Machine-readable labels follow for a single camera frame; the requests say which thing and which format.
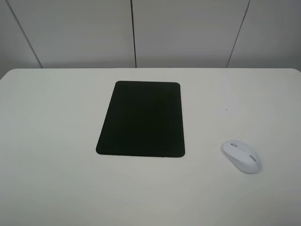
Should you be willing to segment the white wireless computer mouse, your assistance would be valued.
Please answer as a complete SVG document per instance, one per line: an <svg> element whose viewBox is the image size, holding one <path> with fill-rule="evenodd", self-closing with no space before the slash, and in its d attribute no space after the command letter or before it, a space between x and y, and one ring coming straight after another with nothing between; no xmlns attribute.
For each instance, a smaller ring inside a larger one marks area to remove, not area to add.
<svg viewBox="0 0 301 226"><path fill-rule="evenodd" d="M248 174L258 173L261 170L261 161L258 154L249 145L229 140L223 143L222 152L240 171Z"/></svg>

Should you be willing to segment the black rectangular mouse pad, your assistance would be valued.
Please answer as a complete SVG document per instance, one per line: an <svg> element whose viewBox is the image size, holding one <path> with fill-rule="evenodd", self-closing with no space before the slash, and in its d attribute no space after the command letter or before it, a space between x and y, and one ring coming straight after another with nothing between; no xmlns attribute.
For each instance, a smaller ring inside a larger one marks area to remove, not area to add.
<svg viewBox="0 0 301 226"><path fill-rule="evenodd" d="M101 155L183 157L180 84L116 82L96 152Z"/></svg>

